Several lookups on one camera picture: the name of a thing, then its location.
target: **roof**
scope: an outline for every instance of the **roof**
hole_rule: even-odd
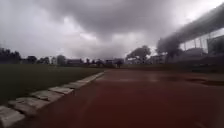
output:
[[[67,63],[83,63],[81,59],[67,59]]]
[[[203,15],[198,20],[184,26],[171,36],[164,38],[159,42],[158,48],[162,48],[161,50],[166,52],[166,46],[179,45],[180,43],[184,43],[224,27],[223,15],[224,4]]]
[[[204,50],[202,48],[191,48],[184,51],[184,53],[189,55],[201,55],[204,53]]]

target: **grass field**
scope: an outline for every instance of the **grass field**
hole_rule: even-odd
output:
[[[0,64],[0,104],[30,92],[66,84],[101,71],[103,69]]]

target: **tree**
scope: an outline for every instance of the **tree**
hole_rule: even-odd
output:
[[[15,52],[14,52],[14,55],[13,55],[13,59],[14,59],[15,61],[20,61],[20,60],[21,60],[20,53],[17,52],[17,51],[15,51]]]
[[[57,56],[57,63],[58,63],[58,65],[60,65],[60,66],[64,66],[64,65],[66,65],[66,57],[63,56],[63,55],[58,55],[58,56]]]
[[[117,60],[116,65],[117,65],[118,68],[120,68],[123,65],[123,61],[122,60]]]
[[[91,64],[96,64],[95,60],[92,60]]]
[[[1,48],[0,51],[0,61],[2,62],[9,62],[12,60],[12,54],[9,49]]]
[[[40,58],[37,63],[39,64],[49,64],[50,63],[50,59],[48,57],[44,57],[44,58]]]
[[[81,63],[81,64],[84,64],[84,61],[83,61],[81,58],[80,58],[80,63]]]
[[[144,63],[147,59],[147,55],[150,55],[150,48],[146,45],[143,45],[140,48],[136,48],[130,54],[127,55],[126,59],[138,59],[141,63]]]
[[[86,59],[86,64],[89,65],[90,64],[90,60],[87,58]]]
[[[37,61],[37,58],[35,56],[28,56],[27,57],[27,62],[28,63],[34,64],[34,63],[36,63],[36,61]]]
[[[96,65],[97,65],[98,67],[103,66],[103,61],[102,61],[101,59],[98,59],[98,60],[96,61]]]
[[[167,58],[173,58],[174,56],[178,56],[181,53],[183,53],[183,50],[181,50],[180,48],[172,49],[167,53]]]

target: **curb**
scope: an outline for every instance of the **curb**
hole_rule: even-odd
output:
[[[0,106],[0,128],[13,127],[27,117],[37,115],[38,110],[91,83],[104,73],[105,71],[66,85],[33,92],[29,97],[9,101],[7,105]]]

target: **red running track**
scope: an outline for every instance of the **red running track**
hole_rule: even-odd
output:
[[[223,128],[224,90],[200,74],[110,70],[27,121],[27,128]]]

